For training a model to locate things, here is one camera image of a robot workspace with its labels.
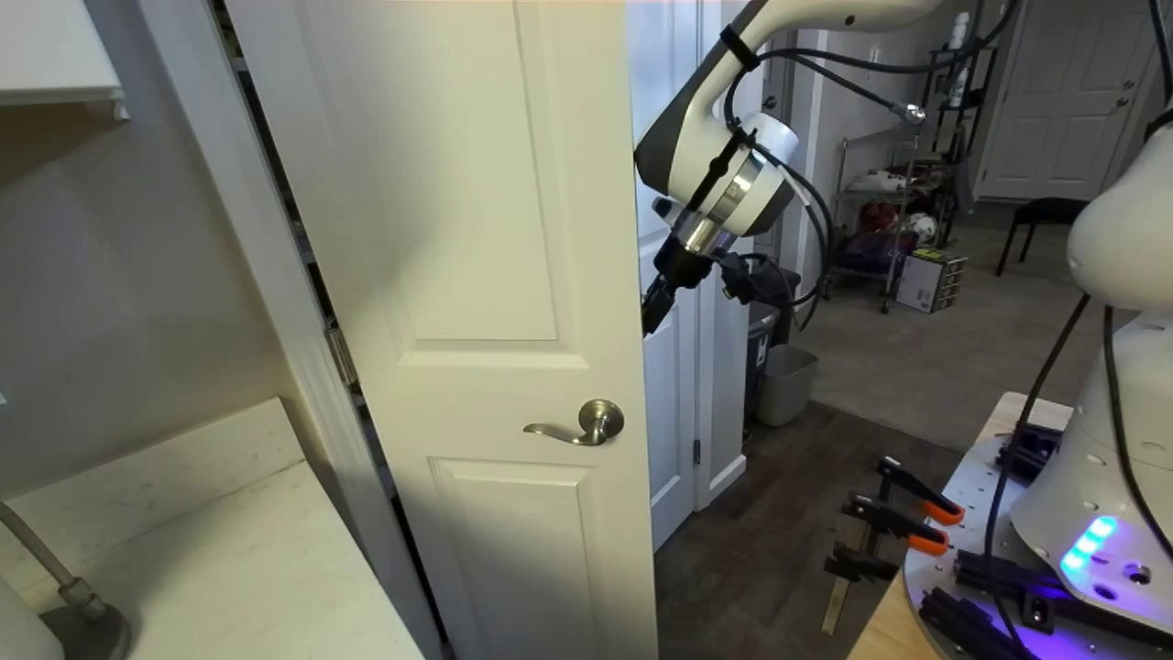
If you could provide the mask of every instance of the door knob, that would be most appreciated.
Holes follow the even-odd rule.
[[[580,408],[580,428],[567,425],[551,425],[551,420],[528,420],[523,431],[541,431],[552,435],[561,444],[580,444],[580,449],[600,449],[612,435],[623,431],[623,411],[609,398],[587,398]]]

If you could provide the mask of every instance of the wooden table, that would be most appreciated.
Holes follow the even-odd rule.
[[[995,414],[985,419],[980,435],[1007,435],[1018,420],[1022,411],[1022,394],[1003,394],[995,408]],[[1052,425],[1064,428],[1072,420],[1072,408],[1037,398],[1030,420],[1037,425]],[[932,658],[946,658],[932,629],[920,623],[920,615],[914,611],[908,592],[905,592],[905,574],[896,574],[891,588],[883,592],[883,603],[877,604],[868,626],[859,633],[849,660],[932,660]]]

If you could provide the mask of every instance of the white robot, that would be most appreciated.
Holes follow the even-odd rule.
[[[714,103],[776,28],[883,28],[936,0],[750,0],[639,142],[639,172],[679,203],[645,313],[697,286],[734,237],[766,232],[793,199],[788,172],[714,116]],[[1072,270],[1112,307],[1140,313],[1114,335],[1118,372],[1092,372],[1059,455],[1013,510],[1018,540],[1097,609],[1173,633],[1173,128],[1072,232]],[[1118,375],[1128,469],[1108,376]]]

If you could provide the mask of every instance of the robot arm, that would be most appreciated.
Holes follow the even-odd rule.
[[[758,156],[758,142],[794,148],[794,136],[772,116],[731,128],[714,103],[749,62],[781,28],[883,28],[924,20],[940,0],[750,0],[701,70],[666,103],[633,149],[639,177],[666,193],[673,210],[670,237],[656,252],[659,277],[645,293],[645,335],[670,313],[673,290],[692,290],[712,262],[741,236],[766,232],[788,204],[788,177]]]

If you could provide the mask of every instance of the box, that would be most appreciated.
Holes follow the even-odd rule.
[[[943,313],[956,306],[962,270],[967,257],[916,251],[903,263],[896,302],[916,313]]]

